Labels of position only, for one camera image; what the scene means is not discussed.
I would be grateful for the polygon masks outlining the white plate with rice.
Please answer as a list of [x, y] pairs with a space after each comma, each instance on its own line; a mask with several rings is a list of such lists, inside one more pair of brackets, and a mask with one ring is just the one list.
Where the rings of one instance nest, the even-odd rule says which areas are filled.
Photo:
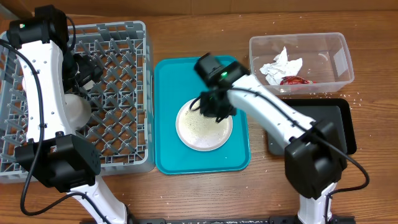
[[228, 116], [219, 123], [216, 118], [208, 118], [194, 109], [200, 105], [195, 99], [186, 102], [179, 110], [175, 127], [184, 145], [201, 152], [213, 151], [224, 145], [232, 134], [233, 119]]

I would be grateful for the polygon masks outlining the red snack wrapper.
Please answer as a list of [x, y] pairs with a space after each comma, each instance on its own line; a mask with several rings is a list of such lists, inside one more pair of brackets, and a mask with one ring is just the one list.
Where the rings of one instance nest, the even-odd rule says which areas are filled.
[[280, 85], [300, 85], [300, 84], [314, 84], [311, 80], [306, 80], [299, 76], [286, 76], [283, 77]]

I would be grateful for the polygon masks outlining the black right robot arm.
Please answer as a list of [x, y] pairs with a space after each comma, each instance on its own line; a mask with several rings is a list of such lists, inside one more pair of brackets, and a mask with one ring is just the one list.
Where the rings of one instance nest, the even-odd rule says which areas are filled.
[[239, 62], [225, 66], [205, 54], [194, 70], [208, 91], [190, 109], [218, 123], [237, 110], [252, 116], [284, 148], [285, 176], [300, 195], [298, 222], [330, 223], [331, 193], [347, 167], [335, 125], [293, 109]]

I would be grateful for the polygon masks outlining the white napkin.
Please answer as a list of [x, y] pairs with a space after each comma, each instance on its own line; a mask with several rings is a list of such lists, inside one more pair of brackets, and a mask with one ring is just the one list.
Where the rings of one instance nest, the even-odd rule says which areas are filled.
[[274, 57], [273, 61], [273, 63], [264, 64], [259, 69], [266, 76], [266, 81], [270, 85], [280, 85], [283, 78], [297, 76], [303, 66], [302, 58], [288, 60], [286, 47]]

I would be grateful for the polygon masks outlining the grey metal bowl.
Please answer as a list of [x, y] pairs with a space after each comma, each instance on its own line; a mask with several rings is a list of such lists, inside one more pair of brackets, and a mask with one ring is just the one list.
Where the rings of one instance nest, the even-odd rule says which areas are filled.
[[84, 98], [74, 95], [65, 95], [65, 114], [73, 130], [79, 130], [90, 120], [91, 106]]

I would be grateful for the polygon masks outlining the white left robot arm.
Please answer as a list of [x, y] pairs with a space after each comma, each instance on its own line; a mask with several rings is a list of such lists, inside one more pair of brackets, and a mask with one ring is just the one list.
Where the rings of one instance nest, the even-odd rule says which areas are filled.
[[76, 135], [91, 106], [70, 90], [98, 81], [103, 68], [73, 51], [73, 21], [53, 5], [41, 6], [34, 17], [12, 21], [6, 35], [1, 45], [17, 55], [28, 104], [27, 142], [15, 148], [16, 161], [29, 179], [79, 201], [97, 223], [134, 223], [100, 176], [95, 146]]

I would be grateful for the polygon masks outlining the white plastic cup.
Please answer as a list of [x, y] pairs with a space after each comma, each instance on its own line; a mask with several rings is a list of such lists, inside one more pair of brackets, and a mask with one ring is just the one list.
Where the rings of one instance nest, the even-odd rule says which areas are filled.
[[95, 86], [95, 82], [93, 80], [90, 80], [88, 83], [83, 85], [83, 89], [86, 91], [90, 91], [94, 86]]

